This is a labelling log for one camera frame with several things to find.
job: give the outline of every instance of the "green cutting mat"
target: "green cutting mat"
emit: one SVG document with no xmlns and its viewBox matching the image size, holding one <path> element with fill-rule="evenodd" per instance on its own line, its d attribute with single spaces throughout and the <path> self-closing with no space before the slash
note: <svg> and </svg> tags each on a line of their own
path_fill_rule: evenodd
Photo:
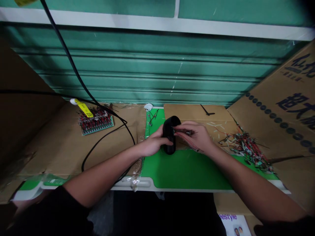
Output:
<svg viewBox="0 0 315 236">
<path fill-rule="evenodd" d="M 159 109 L 151 127 L 149 121 L 147 117 L 146 137 L 164 123 L 164 109 Z M 278 179 L 274 174 L 264 174 L 253 165 L 249 166 L 243 157 L 233 157 L 268 180 Z M 167 155 L 160 149 L 155 155 L 145 158 L 141 176 L 151 177 L 157 188 L 232 189 L 214 162 L 193 150 L 179 150 L 173 155 Z"/>
</svg>

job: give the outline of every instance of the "wire bundle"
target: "wire bundle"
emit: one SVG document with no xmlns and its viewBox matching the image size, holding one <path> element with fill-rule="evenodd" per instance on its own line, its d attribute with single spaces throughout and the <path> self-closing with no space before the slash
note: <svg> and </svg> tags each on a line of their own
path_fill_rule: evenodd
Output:
<svg viewBox="0 0 315 236">
<path fill-rule="evenodd" d="M 266 174 L 273 174 L 274 170 L 270 163 L 268 163 L 265 155 L 260 151 L 257 146 L 256 140 L 251 138 L 249 133 L 243 134 L 229 134 L 224 140 L 230 150 L 234 153 L 241 155 L 245 158 L 246 163 L 253 163 L 254 166 Z"/>
</svg>

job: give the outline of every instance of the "cardboard box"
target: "cardboard box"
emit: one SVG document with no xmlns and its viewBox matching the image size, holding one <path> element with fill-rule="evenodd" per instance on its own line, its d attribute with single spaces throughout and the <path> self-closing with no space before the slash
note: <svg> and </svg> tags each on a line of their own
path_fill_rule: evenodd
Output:
<svg viewBox="0 0 315 236">
<path fill-rule="evenodd" d="M 315 42 L 228 108 L 267 158 L 315 155 Z"/>
<path fill-rule="evenodd" d="M 292 198 L 315 214 L 315 41 L 228 108 L 258 142 Z"/>
<path fill-rule="evenodd" d="M 53 92 L 1 38 L 0 51 L 1 89 Z M 31 158 L 21 150 L 66 102 L 61 97 L 30 94 L 0 94 L 0 98 L 0 203 L 7 203 L 22 182 L 15 179 L 16 173 Z"/>
</svg>

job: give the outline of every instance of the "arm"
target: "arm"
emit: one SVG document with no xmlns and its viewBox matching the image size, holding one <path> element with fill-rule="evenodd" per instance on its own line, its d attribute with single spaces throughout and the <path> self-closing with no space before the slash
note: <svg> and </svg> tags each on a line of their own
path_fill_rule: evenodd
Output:
<svg viewBox="0 0 315 236">
<path fill-rule="evenodd" d="M 162 144 L 173 145 L 161 138 L 163 126 L 143 142 L 132 146 L 112 158 L 84 171 L 66 182 L 64 188 L 83 206 L 92 207 L 111 189 L 115 181 L 136 160 L 155 154 Z"/>
<path fill-rule="evenodd" d="M 215 145 L 204 125 L 185 121 L 174 128 L 192 131 L 191 136 L 182 132 L 175 133 L 175 136 L 181 137 L 193 149 L 198 149 L 214 161 L 258 219 L 293 222 L 306 216 L 306 212 L 290 197 Z"/>
</svg>

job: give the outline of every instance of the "yellow label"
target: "yellow label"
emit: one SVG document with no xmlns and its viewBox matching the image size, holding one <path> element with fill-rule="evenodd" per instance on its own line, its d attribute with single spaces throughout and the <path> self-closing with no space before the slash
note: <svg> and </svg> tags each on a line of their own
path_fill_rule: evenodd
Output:
<svg viewBox="0 0 315 236">
<path fill-rule="evenodd" d="M 75 99 L 75 102 L 78 104 L 78 106 L 81 108 L 81 110 L 86 114 L 87 117 L 94 117 L 92 112 L 88 109 L 88 107 L 85 105 L 85 103 L 80 102 L 79 100 Z"/>
<path fill-rule="evenodd" d="M 36 2 L 37 0 L 14 0 L 19 7 L 23 7 L 25 5 Z"/>
</svg>

